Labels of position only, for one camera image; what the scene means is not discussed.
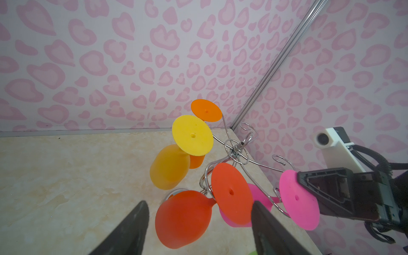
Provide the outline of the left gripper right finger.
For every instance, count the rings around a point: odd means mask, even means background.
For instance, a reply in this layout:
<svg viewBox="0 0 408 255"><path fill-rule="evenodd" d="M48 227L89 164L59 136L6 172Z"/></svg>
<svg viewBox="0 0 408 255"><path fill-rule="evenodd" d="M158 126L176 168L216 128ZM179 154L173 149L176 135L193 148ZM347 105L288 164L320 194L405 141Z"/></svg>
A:
<svg viewBox="0 0 408 255"><path fill-rule="evenodd" d="M252 206L251 222L257 254L310 254L259 201Z"/></svg>

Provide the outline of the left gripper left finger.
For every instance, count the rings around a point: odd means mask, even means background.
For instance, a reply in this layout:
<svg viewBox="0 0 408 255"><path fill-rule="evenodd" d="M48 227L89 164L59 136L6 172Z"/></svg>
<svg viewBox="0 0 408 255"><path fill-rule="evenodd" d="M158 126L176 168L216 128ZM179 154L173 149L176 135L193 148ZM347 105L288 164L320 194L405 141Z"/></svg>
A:
<svg viewBox="0 0 408 255"><path fill-rule="evenodd" d="M149 208L141 201L96 247L92 255L141 255L149 223Z"/></svg>

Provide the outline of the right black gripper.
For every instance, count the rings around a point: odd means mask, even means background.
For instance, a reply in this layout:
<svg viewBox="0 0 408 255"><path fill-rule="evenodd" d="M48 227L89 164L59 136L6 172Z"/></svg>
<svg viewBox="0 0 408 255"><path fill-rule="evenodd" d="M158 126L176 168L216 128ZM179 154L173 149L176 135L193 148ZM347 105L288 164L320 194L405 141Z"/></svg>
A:
<svg viewBox="0 0 408 255"><path fill-rule="evenodd" d="M381 172L332 168L298 172L296 180L317 199L322 215L364 221L371 236L408 233L408 172L389 179Z"/></svg>

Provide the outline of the pink wine glass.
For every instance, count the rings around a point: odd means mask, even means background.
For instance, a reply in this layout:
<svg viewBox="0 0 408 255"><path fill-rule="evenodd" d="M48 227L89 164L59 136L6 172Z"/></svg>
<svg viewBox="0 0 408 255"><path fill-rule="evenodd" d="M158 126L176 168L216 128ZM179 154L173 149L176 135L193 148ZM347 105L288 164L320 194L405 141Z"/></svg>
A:
<svg viewBox="0 0 408 255"><path fill-rule="evenodd" d="M293 222L306 231L317 228L320 221L320 211L317 199L297 182L297 172L288 170L283 173L279 181L279 193L283 206ZM254 184L248 184L254 201L260 201L267 210L271 211L273 203ZM231 221L220 209L220 214L226 224L231 227L252 227L247 224L237 224Z"/></svg>

